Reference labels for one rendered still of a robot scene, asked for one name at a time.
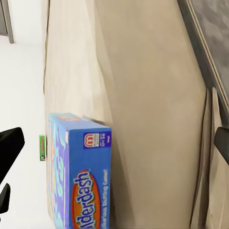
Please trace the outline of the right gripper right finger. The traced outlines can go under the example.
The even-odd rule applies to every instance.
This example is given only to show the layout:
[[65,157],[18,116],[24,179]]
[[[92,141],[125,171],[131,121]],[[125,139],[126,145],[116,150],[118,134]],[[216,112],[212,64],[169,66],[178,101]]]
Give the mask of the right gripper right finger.
[[224,127],[218,127],[215,138],[214,145],[218,151],[222,154],[223,158],[229,165],[229,129]]

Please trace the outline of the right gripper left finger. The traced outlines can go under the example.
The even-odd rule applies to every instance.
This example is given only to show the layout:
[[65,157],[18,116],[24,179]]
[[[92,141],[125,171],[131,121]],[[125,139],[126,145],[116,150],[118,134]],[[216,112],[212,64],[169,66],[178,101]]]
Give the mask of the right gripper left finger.
[[0,132],[0,184],[25,145],[21,127]]

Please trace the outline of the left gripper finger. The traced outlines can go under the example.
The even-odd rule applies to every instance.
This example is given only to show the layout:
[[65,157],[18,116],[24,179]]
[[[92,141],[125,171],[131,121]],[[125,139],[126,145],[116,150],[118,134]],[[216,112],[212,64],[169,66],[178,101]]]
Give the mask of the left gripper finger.
[[9,210],[10,185],[7,183],[0,193],[0,214]]

